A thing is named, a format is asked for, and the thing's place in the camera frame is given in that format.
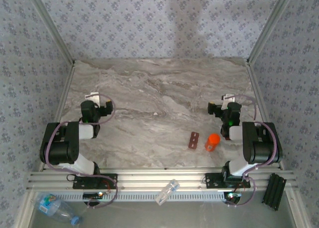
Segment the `plastic water bottle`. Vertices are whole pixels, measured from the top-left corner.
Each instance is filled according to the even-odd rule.
[[[157,204],[162,205],[164,202],[167,201],[171,194],[176,192],[178,188],[179,183],[175,179],[171,180],[167,184],[167,186],[164,187],[163,190],[158,194],[158,196],[155,198],[155,201],[157,202]]]
[[[34,206],[48,217],[62,223],[75,226],[80,221],[67,203],[52,194],[39,194]]]

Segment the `white sticker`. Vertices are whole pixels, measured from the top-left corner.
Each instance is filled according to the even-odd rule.
[[[227,97],[231,97],[231,96],[234,96],[234,94],[225,94],[225,96],[224,96],[224,101],[223,101],[223,105],[221,106],[221,110],[227,109],[228,103],[230,103],[230,102],[235,102],[235,97],[225,99],[225,97],[227,98]]]
[[[85,100],[93,101],[100,107],[100,95],[98,92],[91,92],[90,95],[85,95]]]
[[[45,208],[44,206],[41,206],[41,205],[39,206],[39,210],[42,211],[45,214],[47,214],[47,212],[48,212],[48,209]]]

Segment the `orange cup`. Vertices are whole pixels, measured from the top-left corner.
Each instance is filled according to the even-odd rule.
[[[216,133],[210,134],[207,139],[207,142],[205,143],[206,151],[208,152],[214,151],[217,145],[219,144],[219,142],[220,142],[220,137],[218,134]]]

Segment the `wall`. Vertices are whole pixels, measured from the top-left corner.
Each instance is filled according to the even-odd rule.
[[[70,66],[29,0],[0,0],[0,227],[13,225]]]
[[[43,0],[74,59],[248,57],[276,0]]]
[[[287,169],[319,227],[319,0],[291,0],[254,64]]]

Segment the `gray marble surface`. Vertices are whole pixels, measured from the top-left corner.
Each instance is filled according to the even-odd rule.
[[[61,121],[78,120],[84,95],[94,91],[112,97],[117,110],[96,139],[80,141],[80,152],[100,167],[121,168],[224,165],[242,143],[222,138],[214,152],[205,150],[222,124],[207,114],[207,103],[221,104],[225,93],[254,96],[242,59],[76,61]],[[236,101],[241,121],[252,121],[251,101]],[[192,131],[200,134],[196,150],[188,148]]]

